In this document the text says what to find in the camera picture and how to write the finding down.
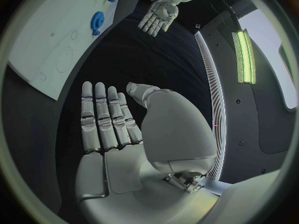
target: robot finger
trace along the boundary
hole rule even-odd
[[[95,93],[101,140],[104,150],[108,151],[112,148],[116,148],[118,143],[113,130],[112,120],[109,115],[105,85],[102,82],[96,84]]]
[[[86,153],[101,150],[92,99],[92,84],[83,83],[81,97],[81,130]]]
[[[141,22],[139,23],[138,25],[138,28],[143,28],[144,24],[150,19],[150,17],[152,16],[152,12],[149,11],[145,16],[144,18],[141,20]]]
[[[122,113],[120,102],[117,95],[117,90],[114,86],[108,88],[109,111],[112,118],[116,137],[119,146],[124,146],[131,143],[131,139],[126,127],[126,121]]]
[[[159,21],[160,21],[160,19],[156,18],[155,21],[152,23],[152,25],[149,28],[149,35],[152,35],[152,33],[155,30],[155,28],[157,27]]]
[[[118,93],[118,99],[120,102],[120,106],[123,112],[123,116],[125,118],[126,127],[128,129],[128,133],[130,135],[132,144],[143,143],[141,130],[136,124],[133,116],[127,106],[127,100],[124,93]]]
[[[148,31],[149,27],[152,25],[152,23],[153,23],[153,21],[155,21],[155,19],[156,19],[155,15],[153,15],[153,16],[150,17],[150,19],[147,21],[147,23],[145,24],[145,26],[143,28],[144,32]]]
[[[158,25],[156,26],[156,28],[155,28],[155,30],[153,31],[153,33],[152,33],[152,36],[157,36],[157,34],[158,34],[158,32],[160,31],[160,29],[161,29],[161,27],[162,27],[162,25],[164,24],[164,22],[163,21],[160,21],[159,23],[158,23]]]

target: blue gear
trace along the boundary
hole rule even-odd
[[[91,29],[94,36],[100,35],[98,29],[104,24],[105,18],[101,11],[96,12],[91,19]]]

